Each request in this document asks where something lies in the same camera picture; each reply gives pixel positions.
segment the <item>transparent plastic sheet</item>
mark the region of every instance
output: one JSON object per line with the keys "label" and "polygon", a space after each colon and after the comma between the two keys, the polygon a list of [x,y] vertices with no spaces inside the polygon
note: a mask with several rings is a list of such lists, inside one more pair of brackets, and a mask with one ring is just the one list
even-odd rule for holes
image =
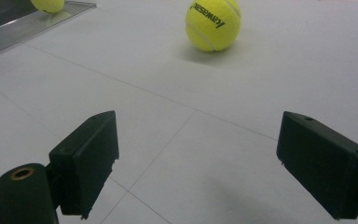
{"label": "transparent plastic sheet", "polygon": [[59,13],[34,11],[0,25],[0,52],[95,7],[96,0],[66,1]]}

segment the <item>white floor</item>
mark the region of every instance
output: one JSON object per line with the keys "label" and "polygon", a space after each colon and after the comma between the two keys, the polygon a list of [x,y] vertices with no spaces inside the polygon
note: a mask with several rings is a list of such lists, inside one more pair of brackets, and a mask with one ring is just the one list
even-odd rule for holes
{"label": "white floor", "polygon": [[240,0],[220,53],[188,42],[190,3],[98,0],[0,54],[0,175],[116,110],[120,160],[89,219],[61,223],[337,223],[276,145],[285,110],[358,143],[358,1]]}

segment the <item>yellow tennis ball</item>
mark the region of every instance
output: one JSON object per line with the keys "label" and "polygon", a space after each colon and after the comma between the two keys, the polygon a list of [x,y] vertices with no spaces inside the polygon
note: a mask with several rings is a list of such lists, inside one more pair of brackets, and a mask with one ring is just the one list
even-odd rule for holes
{"label": "yellow tennis ball", "polygon": [[31,0],[34,7],[47,13],[57,13],[63,9],[64,0]]}
{"label": "yellow tennis ball", "polygon": [[240,28],[241,10],[235,0],[196,0],[186,13],[187,36],[205,51],[226,49]]}

